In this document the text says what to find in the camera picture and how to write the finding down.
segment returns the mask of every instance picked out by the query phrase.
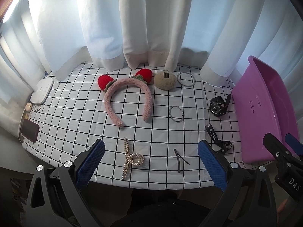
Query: metal ring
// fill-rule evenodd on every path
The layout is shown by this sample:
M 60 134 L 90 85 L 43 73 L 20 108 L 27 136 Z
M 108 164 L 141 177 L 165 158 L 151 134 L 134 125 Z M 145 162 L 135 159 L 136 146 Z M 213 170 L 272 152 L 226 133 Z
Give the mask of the metal ring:
M 175 119 L 172 117 L 172 108 L 173 108 L 173 107 L 179 108 L 180 111 L 182 112 L 182 118 L 180 118 L 180 120 L 175 120 Z M 180 107 L 178 107 L 178 106 L 172 106 L 172 107 L 170 107 L 170 108 L 169 108 L 169 117 L 170 117 L 173 121 L 175 121 L 175 122 L 181 122 L 181 121 L 184 119 L 184 113 L 183 113 L 182 108 L 180 108 Z
M 180 77 L 180 80 L 179 80 L 179 76 L 181 75 L 181 73 L 185 73 L 185 74 L 190 75 L 191 76 L 191 80 L 193 81 L 193 84 L 191 84 L 191 85 L 185 85 L 185 84 L 183 84 L 181 82 L 181 77 Z M 180 85 L 183 85 L 183 86 L 186 86 L 186 87 L 192 87 L 196 83 L 195 77 L 192 74 L 188 73 L 188 72 L 180 72 L 180 73 L 178 73 L 178 75 L 177 75 L 177 81 L 179 82 Z

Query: white device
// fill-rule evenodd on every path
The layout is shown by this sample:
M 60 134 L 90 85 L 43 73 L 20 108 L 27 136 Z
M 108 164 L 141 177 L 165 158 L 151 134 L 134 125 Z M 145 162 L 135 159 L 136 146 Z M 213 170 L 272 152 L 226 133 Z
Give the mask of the white device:
M 53 82 L 54 81 L 52 78 L 41 79 L 37 84 L 37 91 L 35 91 L 31 95 L 31 103 L 33 104 L 43 103 L 46 97 L 48 96 L 49 91 L 52 88 Z

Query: person's leg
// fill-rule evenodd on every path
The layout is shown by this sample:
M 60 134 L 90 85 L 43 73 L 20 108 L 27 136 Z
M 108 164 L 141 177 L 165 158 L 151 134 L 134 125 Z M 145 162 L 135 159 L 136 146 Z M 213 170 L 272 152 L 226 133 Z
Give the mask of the person's leg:
M 146 189 L 134 189 L 131 197 L 131 205 L 127 211 L 127 214 L 132 214 L 147 205 L 151 205 L 157 202 L 165 202 L 169 199 L 176 200 L 178 198 L 177 195 L 171 190 Z
M 210 212 L 210 209 L 192 202 L 178 199 L 169 199 L 167 192 L 163 192 L 165 201 L 146 205 L 138 211 L 127 214 L 113 223 L 112 227 L 198 227 Z

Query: table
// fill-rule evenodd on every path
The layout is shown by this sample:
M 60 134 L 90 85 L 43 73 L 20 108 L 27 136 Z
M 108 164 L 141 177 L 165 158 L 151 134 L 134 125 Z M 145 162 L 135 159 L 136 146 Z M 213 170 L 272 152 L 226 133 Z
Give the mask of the table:
M 164 70 L 163 67 L 154 69 L 148 64 L 141 64 L 139 68 L 150 68 L 153 75 Z M 111 105 L 125 127 L 120 129 L 113 125 L 105 111 L 104 93 L 100 91 L 97 79 L 103 74 L 114 79 L 128 78 L 138 70 L 132 70 L 125 64 L 123 69 L 108 72 L 95 67 L 92 62 L 84 62 L 64 81 L 48 75 L 54 79 L 52 90 L 41 108 L 34 107 L 30 116 L 30 120 L 40 126 L 37 142 L 24 139 L 23 147 L 58 167 L 67 160 L 74 160 L 100 138 L 105 143 L 105 154 L 92 181 L 140 189 L 200 188 L 213 185 L 213 181 L 198 156 L 197 144 L 206 139 L 214 150 L 219 149 L 205 132 L 204 126 L 210 122 L 219 139 L 233 142 L 232 149 L 225 155 L 228 161 L 235 161 L 245 168 L 259 165 L 243 163 L 233 100 L 223 117 L 214 117 L 208 110 L 208 103 L 213 97 L 220 95 L 226 99 L 231 94 L 233 83 L 226 81 L 221 88 L 213 87 L 200 78 L 197 67 L 178 65 L 174 72 L 175 75 L 179 72 L 192 74 L 196 79 L 193 87 L 178 83 L 168 92 L 156 88 L 153 81 L 148 85 L 153 107 L 147 123 L 141 117 L 145 103 L 141 89 L 126 86 L 117 91 Z M 185 84 L 192 83 L 189 75 L 181 74 L 181 77 Z M 177 123 L 169 118 L 170 106 L 183 108 L 184 121 Z M 178 109 L 173 109 L 172 114 L 180 116 Z M 122 180 L 124 137 L 129 140 L 131 153 L 144 156 L 144 163 L 131 167 L 125 180 Z M 180 159 L 181 173 L 178 173 L 174 148 L 190 164 Z

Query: headband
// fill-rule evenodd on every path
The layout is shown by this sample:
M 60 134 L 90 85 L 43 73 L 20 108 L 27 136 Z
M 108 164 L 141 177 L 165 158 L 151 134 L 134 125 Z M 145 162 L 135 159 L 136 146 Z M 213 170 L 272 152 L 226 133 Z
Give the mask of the headband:
M 143 90 L 145 93 L 145 106 L 142 118 L 146 122 L 150 116 L 151 108 L 152 108 L 152 95 L 150 92 L 149 87 L 147 84 L 152 80 L 152 71 L 150 69 L 141 69 L 138 71 L 135 76 L 132 76 L 131 78 L 124 78 L 120 80 L 115 80 L 112 77 L 108 75 L 102 75 L 98 78 L 98 85 L 101 88 L 102 91 L 105 92 L 104 95 L 104 106 L 107 114 L 113 121 L 113 123 L 118 126 L 119 128 L 122 128 L 124 126 L 124 123 L 117 117 L 115 112 L 113 111 L 110 100 L 115 93 L 117 89 L 124 85 L 133 84 L 140 89 Z

